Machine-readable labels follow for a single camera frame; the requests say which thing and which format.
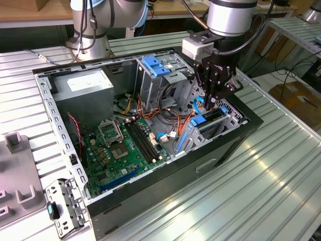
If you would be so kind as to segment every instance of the ram slot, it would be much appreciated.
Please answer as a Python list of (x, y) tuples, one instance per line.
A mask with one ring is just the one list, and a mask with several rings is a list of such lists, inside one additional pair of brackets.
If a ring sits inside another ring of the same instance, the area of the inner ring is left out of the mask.
[(144, 142), (144, 144), (146, 145), (145, 147), (148, 148), (148, 150), (150, 151), (150, 153), (152, 154), (153, 158), (158, 158), (157, 156), (157, 152), (155, 151), (155, 149), (152, 147), (151, 143), (148, 141), (148, 139), (145, 137), (145, 135), (143, 134), (143, 132), (141, 131), (141, 129), (139, 128), (138, 125), (134, 124), (133, 125), (134, 130), (137, 132), (137, 134), (140, 136), (140, 140), (142, 140)]
[(143, 143), (140, 141), (139, 136), (136, 134), (133, 127), (131, 125), (125, 125), (125, 128), (127, 129), (128, 133), (130, 134), (131, 138), (133, 139), (133, 141), (137, 145), (140, 152), (143, 154), (146, 161), (148, 163), (152, 162), (152, 160), (153, 160), (152, 155), (150, 155), (150, 153), (148, 153), (148, 151), (144, 148)]

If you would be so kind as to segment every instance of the blue plastic clip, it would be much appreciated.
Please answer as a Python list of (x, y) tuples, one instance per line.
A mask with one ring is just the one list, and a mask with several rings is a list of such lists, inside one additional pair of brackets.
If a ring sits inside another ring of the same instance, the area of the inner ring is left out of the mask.
[(223, 114), (227, 114), (229, 111), (226, 109), (226, 107), (225, 106), (221, 106), (221, 112), (223, 113)]
[(143, 57), (141, 60), (155, 77), (167, 75), (171, 72), (170, 70), (166, 69), (154, 56)]
[(201, 123), (204, 123), (206, 120), (202, 115), (197, 115), (191, 119), (191, 123), (193, 126), (198, 126)]

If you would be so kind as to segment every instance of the aluminum extrusion table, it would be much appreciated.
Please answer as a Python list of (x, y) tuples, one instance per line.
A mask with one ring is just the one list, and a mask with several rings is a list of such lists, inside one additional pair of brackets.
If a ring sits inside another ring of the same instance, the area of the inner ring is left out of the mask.
[[(116, 55), (178, 46), (186, 32), (110, 41)], [(63, 47), (36, 50), (66, 63)], [(0, 54), (0, 134), (27, 135), (43, 188), (70, 177), (28, 51)], [(105, 240), (308, 240), (321, 224), (321, 138), (240, 71), (236, 95), (264, 123), (223, 165)], [(59, 240), (44, 208), (0, 230), (1, 240)], [(89, 226), (67, 240), (94, 240)]]
[[(299, 46), (302, 47), (301, 50), (298, 51), (296, 56), (293, 58), (294, 62), (292, 62), (290, 68), (299, 61), (299, 57), (304, 50), (308, 50), (312, 54), (319, 53), (319, 54), (316, 54), (316, 56), (321, 57), (321, 45), (315, 41), (315, 38), (317, 36), (321, 36), (321, 23), (309, 24), (298, 17), (271, 19), (266, 23), (261, 34), (257, 37), (253, 45), (249, 49), (246, 55), (246, 58), (244, 60), (244, 63), (242, 65), (242, 68), (241, 68), (242, 70), (244, 70), (247, 67), (252, 54), (256, 50), (258, 44), (260, 43), (266, 30), (269, 27), (276, 30), (274, 35), (276, 36), (284, 35), (288, 39), (291, 39), (292, 41), (296, 42)], [(266, 45), (261, 55), (264, 55), (270, 49), (273, 42), (274, 41), (269, 42), (269, 44)]]

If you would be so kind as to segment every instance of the red wire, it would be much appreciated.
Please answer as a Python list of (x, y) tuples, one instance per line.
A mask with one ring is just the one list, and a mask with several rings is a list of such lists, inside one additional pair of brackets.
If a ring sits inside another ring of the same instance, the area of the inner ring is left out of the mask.
[(74, 121), (74, 123), (76, 125), (77, 132), (78, 132), (78, 139), (79, 139), (79, 150), (80, 150), (80, 154), (81, 154), (82, 145), (81, 145), (81, 136), (80, 136), (80, 130), (79, 130), (78, 122), (76, 121), (76, 119), (72, 115), (67, 114), (67, 116), (69, 116)]

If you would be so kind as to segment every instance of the metal bracket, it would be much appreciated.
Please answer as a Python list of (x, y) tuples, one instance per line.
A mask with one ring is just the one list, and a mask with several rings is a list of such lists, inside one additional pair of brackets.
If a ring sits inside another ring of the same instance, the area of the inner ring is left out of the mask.
[(87, 209), (75, 180), (58, 179), (46, 189), (48, 200), (55, 204), (59, 218), (55, 220), (58, 237), (63, 239), (81, 229), (89, 220)]
[(38, 192), (33, 185), (30, 185), (31, 196), (28, 194), (22, 195), (20, 191), (16, 190), (17, 203), (22, 206), (23, 209), (33, 207), (38, 203)]
[(11, 154), (22, 151), (26, 147), (18, 132), (5, 135), (5, 144)]

